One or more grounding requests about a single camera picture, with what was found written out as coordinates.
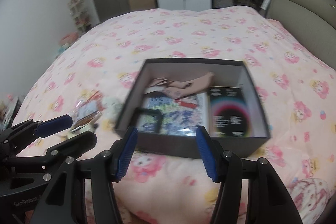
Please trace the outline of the white plush toy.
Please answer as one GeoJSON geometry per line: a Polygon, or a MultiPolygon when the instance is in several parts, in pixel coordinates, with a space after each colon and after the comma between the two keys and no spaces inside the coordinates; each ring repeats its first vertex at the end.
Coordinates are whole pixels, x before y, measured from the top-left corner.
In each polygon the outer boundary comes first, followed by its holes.
{"type": "Polygon", "coordinates": [[[114,97],[104,97],[102,106],[104,107],[102,115],[111,121],[115,121],[118,118],[122,109],[122,103],[118,98],[114,97]]]}

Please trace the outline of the pink cartoon print bedsheet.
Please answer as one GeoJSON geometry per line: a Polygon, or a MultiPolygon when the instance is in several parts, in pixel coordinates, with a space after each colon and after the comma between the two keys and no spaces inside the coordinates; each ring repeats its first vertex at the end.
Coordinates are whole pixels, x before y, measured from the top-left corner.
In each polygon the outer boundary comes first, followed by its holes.
{"type": "MultiPolygon", "coordinates": [[[[335,70],[282,25],[238,6],[203,12],[154,9],[118,16],[82,36],[45,71],[14,124],[70,114],[94,92],[124,102],[146,59],[243,60],[268,117],[267,158],[289,187],[303,223],[335,192],[335,70]]],[[[202,160],[135,152],[114,191],[123,220],[209,223],[219,185],[202,160]]]]}

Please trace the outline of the black open cardboard box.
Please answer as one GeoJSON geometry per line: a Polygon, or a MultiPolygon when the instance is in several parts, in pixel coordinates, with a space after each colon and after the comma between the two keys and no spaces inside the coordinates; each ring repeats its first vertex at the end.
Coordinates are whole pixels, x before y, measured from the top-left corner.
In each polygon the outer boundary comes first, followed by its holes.
{"type": "Polygon", "coordinates": [[[198,127],[240,157],[270,139],[251,74],[235,60],[145,60],[115,130],[123,136],[129,126],[138,129],[139,150],[177,157],[199,157],[198,127]]]}

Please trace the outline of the cartoon bead art kit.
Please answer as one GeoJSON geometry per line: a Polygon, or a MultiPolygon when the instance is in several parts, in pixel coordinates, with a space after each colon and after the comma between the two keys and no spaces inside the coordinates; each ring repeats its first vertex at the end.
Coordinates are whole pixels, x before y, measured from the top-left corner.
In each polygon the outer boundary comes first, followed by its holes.
{"type": "Polygon", "coordinates": [[[161,111],[161,135],[193,137],[199,126],[209,128],[209,99],[205,92],[178,100],[153,92],[144,96],[141,108],[161,111]]]}

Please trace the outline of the black rainbow product box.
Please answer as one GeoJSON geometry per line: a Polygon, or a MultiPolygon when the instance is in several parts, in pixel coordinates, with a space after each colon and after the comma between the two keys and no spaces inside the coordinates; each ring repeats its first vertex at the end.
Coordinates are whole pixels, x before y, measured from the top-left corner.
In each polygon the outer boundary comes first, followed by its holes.
{"type": "Polygon", "coordinates": [[[208,88],[210,134],[216,137],[248,137],[251,123],[242,90],[229,86],[208,88]]]}

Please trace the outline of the toy shelf by wall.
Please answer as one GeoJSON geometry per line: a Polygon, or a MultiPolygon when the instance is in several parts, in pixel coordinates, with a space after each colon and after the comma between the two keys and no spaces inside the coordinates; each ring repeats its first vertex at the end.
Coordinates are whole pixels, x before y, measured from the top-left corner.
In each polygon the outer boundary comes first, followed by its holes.
{"type": "Polygon", "coordinates": [[[75,27],[82,34],[91,29],[91,16],[85,4],[85,0],[70,0],[67,3],[75,27]]]}

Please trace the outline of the small black picture frame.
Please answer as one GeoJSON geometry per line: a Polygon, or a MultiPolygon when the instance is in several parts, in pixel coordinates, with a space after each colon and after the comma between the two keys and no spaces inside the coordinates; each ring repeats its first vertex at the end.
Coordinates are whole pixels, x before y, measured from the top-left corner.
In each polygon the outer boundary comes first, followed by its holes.
{"type": "Polygon", "coordinates": [[[159,134],[162,127],[163,114],[160,110],[137,107],[130,124],[139,132],[159,134]]]}

